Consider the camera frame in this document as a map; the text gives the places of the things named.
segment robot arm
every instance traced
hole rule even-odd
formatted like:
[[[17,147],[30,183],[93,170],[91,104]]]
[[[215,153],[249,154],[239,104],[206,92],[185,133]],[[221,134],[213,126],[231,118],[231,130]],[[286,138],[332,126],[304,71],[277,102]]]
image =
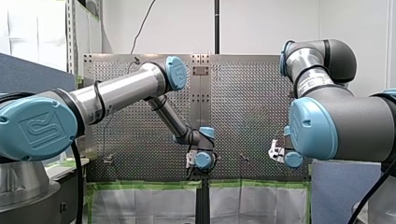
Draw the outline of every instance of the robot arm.
[[[337,40],[288,42],[281,73],[293,83],[293,147],[319,160],[388,161],[393,157],[393,91],[355,97],[344,87],[356,73],[352,50]]]
[[[148,101],[180,144],[204,149],[205,132],[189,129],[166,101],[165,93],[182,90],[187,81],[184,63],[178,57],[144,63],[137,72],[95,82],[94,85],[66,92],[53,90],[0,104],[0,156],[14,161],[42,161],[59,155],[85,126],[133,103]]]

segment green tape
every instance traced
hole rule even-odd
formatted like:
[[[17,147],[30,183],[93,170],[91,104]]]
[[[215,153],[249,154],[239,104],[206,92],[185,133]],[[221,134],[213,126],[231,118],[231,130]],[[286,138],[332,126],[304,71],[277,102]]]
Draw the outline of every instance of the green tape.
[[[88,183],[87,188],[101,189],[199,189],[201,181],[150,182],[118,180],[115,182]]]
[[[268,180],[250,180],[250,179],[234,179],[234,180],[210,180],[210,188],[240,188],[244,187],[268,187],[283,189],[307,189],[309,182],[278,182]]]
[[[210,188],[239,188],[241,187],[241,180],[239,179],[225,179],[225,180],[209,180]]]
[[[268,180],[242,180],[242,186],[246,187],[268,187],[282,189],[307,189],[309,182],[278,182]]]

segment silver arm segment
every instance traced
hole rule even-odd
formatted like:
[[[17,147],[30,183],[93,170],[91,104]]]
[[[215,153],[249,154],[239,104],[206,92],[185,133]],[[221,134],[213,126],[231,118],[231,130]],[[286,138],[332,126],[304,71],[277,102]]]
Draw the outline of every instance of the silver arm segment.
[[[7,101],[0,105],[0,133],[18,131],[18,134],[0,142],[0,156],[14,161],[52,158],[82,136],[85,126],[98,123],[137,101],[179,91],[186,82],[184,63],[178,57],[167,57],[144,63],[134,73],[96,81],[80,90],[46,91]]]

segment blue joint cap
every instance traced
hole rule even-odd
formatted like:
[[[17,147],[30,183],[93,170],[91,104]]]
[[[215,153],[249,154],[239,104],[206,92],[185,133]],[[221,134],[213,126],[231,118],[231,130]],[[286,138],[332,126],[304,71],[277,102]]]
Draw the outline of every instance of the blue joint cap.
[[[285,163],[290,168],[299,168],[303,164],[303,157],[297,152],[288,152],[285,155]]]
[[[290,135],[290,126],[286,126],[283,129],[283,136],[288,136],[288,135]]]
[[[200,170],[209,169],[213,165],[213,158],[207,152],[198,152],[195,155],[195,166]]]
[[[338,149],[338,135],[332,117],[318,101],[303,97],[291,103],[289,111],[291,142],[302,155],[331,160]]]
[[[73,112],[55,100],[16,100],[0,108],[0,155],[14,161],[50,159],[70,147],[77,130]]]
[[[212,127],[201,127],[199,132],[211,139],[215,139],[215,129]]]
[[[166,58],[166,75],[172,90],[180,91],[187,83],[187,70],[184,63],[178,57]]]

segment white wall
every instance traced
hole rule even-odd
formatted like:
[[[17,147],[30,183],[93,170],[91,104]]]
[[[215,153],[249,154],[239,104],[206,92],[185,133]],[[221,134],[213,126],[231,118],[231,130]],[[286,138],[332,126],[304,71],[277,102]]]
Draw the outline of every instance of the white wall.
[[[130,53],[151,0],[103,0],[104,51]],[[214,51],[213,0],[156,1],[134,53]]]
[[[389,1],[320,0],[320,38],[342,40],[355,52],[358,72],[349,88],[358,96],[387,87]]]
[[[319,0],[220,1],[220,53],[279,54],[318,39]],[[150,0],[103,0],[104,51],[129,53]],[[214,52],[214,1],[157,1],[134,53]]]
[[[222,0],[220,52],[279,54],[288,40],[319,38],[319,0]]]

